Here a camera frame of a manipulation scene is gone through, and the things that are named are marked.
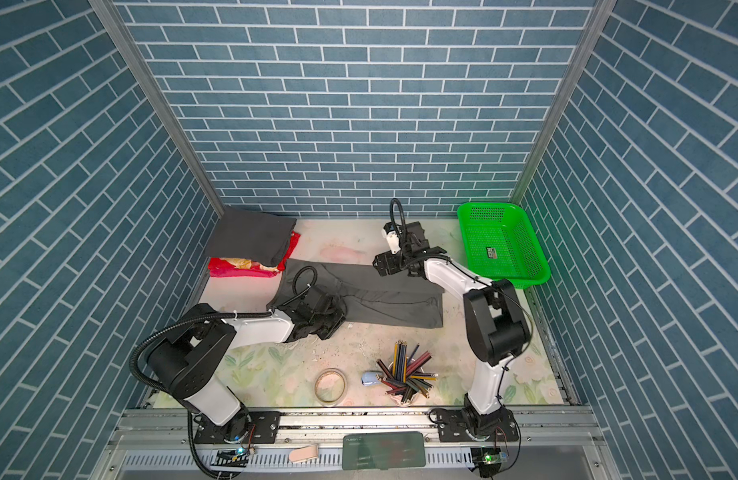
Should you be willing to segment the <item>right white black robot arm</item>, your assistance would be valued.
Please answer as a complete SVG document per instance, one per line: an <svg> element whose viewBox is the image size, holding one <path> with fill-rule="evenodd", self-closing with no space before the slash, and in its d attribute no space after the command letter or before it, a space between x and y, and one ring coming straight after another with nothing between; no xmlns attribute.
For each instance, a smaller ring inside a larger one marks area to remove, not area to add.
<svg viewBox="0 0 738 480"><path fill-rule="evenodd" d="M515 436L503 400L505 377L512 361L530 345L532 332L513 284L481 278L451 259L444 249L432 247L418 222L391 220L382 233L389 250L373 260L380 275L406 270L462 301L466 337L477 358L460 414L464 428L475 439L500 431Z"/></svg>

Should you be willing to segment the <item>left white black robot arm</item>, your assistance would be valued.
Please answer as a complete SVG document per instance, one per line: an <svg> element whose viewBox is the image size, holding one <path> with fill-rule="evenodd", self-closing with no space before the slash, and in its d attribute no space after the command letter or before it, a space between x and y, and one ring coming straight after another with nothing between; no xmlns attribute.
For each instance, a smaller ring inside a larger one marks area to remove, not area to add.
<svg viewBox="0 0 738 480"><path fill-rule="evenodd" d="M218 377L228 351L264 343L285 344L310 335L329 339L346 318L347 306L317 287L263 312L220 312L206 303L135 347L132 375L165 392L217 427L239 429L246 407Z"/></svg>

